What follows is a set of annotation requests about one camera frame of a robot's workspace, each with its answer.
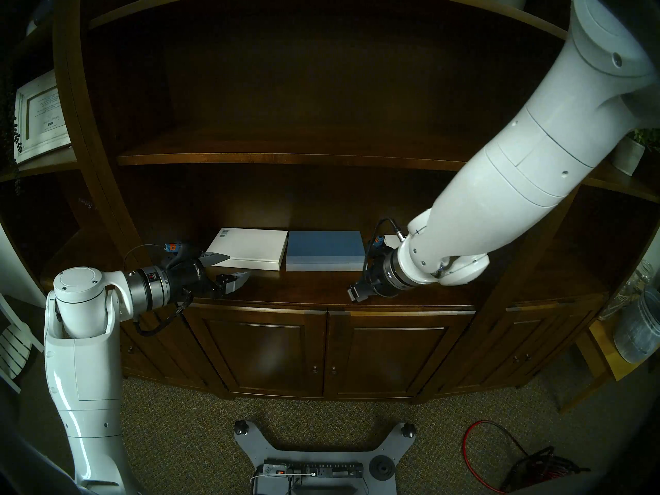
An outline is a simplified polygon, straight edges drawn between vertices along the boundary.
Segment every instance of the framed certificate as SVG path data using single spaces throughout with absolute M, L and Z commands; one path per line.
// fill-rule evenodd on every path
M 71 144 L 59 105 L 55 71 L 50 71 L 16 91 L 16 125 L 22 152 L 14 145 L 16 163 Z

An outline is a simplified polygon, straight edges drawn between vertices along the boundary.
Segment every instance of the wooden side table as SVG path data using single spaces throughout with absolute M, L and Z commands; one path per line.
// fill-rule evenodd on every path
M 617 312 L 607 321 L 595 320 L 589 329 L 582 332 L 575 340 L 582 356 L 591 370 L 593 381 L 560 410 L 564 414 L 575 408 L 586 398 L 594 394 L 609 380 L 620 381 L 644 363 L 629 364 L 619 354 L 614 345 L 613 331 L 618 324 L 621 313 Z

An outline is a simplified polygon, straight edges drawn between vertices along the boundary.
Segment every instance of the red cable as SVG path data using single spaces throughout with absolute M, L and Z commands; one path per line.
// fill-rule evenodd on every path
M 467 465 L 467 468 L 470 470 L 470 472 L 472 472 L 472 475 L 476 477 L 477 481 L 479 481 L 481 484 L 483 484 L 483 485 L 484 485 L 485 487 L 487 487 L 489 490 L 493 490 L 495 493 L 508 493 L 508 492 L 503 492 L 503 491 L 501 491 L 501 490 L 498 490 L 497 488 L 493 488 L 492 486 L 490 486 L 490 484 L 488 484 L 486 481 L 484 481 L 483 479 L 481 479 L 481 477 L 479 476 L 479 474 L 477 474 L 477 473 L 475 472 L 475 470 L 472 468 L 472 465 L 470 465 L 470 461 L 467 459 L 467 452 L 465 451 L 465 444 L 466 444 L 466 442 L 467 442 L 467 436 L 470 434 L 470 431 L 472 431 L 472 429 L 474 429 L 475 427 L 477 427 L 479 424 L 483 424 L 484 422 L 487 422 L 488 424 L 493 424 L 494 426 L 497 426 L 499 429 L 501 429 L 502 431 L 504 431 L 504 432 L 509 436 L 509 438 L 511 438 L 511 439 L 514 441 L 514 443 L 516 444 L 516 446 L 522 451 L 522 453 L 523 453 L 525 456 L 529 456 L 529 455 L 527 454 L 527 452 L 525 452 L 525 450 L 524 450 L 524 449 L 522 448 L 522 446 L 518 443 L 518 441 L 514 438 L 514 436 L 513 436 L 511 433 L 509 433 L 506 429 L 504 429 L 502 426 L 500 426 L 499 424 L 497 424 L 496 422 L 493 422 L 493 421 L 491 421 L 491 420 L 478 420 L 478 421 L 476 421 L 474 424 L 472 424 L 472 426 L 470 426 L 469 428 L 467 428 L 467 431 L 465 432 L 465 435 L 463 436 L 463 459 L 465 460 L 465 464 Z

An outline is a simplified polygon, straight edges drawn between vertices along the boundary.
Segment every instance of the carpet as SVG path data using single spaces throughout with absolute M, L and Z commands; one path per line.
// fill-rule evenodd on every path
M 234 421 L 242 418 L 254 421 L 279 449 L 312 450 L 373 449 L 396 422 L 413 422 L 418 434 L 397 469 L 399 493 L 481 495 L 492 492 L 466 469 L 461 442 L 467 427 L 483 418 L 505 426 L 528 452 L 554 445 L 558 455 L 580 466 L 609 467 L 660 394 L 660 370 L 649 374 L 642 366 L 560 416 L 557 408 L 585 387 L 590 376 L 580 352 L 572 348 L 520 389 L 447 397 L 424 405 L 223 401 L 128 378 L 123 383 L 121 423 L 133 472 L 152 495 L 247 495 L 253 468 L 232 435 Z M 47 392 L 42 355 L 21 386 L 21 433 L 72 473 L 64 429 Z M 475 470 L 497 485 L 519 458 L 508 438 L 491 426 L 471 434 L 468 452 Z

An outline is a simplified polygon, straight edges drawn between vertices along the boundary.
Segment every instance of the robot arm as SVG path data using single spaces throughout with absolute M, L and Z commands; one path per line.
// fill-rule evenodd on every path
M 75 483 L 94 493 L 143 494 L 121 438 L 121 355 L 119 322 L 197 294 L 221 297 L 238 289 L 247 273 L 219 275 L 204 267 L 228 259 L 181 246 L 185 254 L 165 267 L 103 273 L 76 267 L 60 273 L 46 299 L 46 379 L 64 424 L 75 465 Z
M 660 125 L 660 79 L 597 0 L 573 0 L 568 39 L 523 109 L 349 288 L 352 301 L 418 285 L 465 284 L 487 253 L 550 212 L 631 129 Z

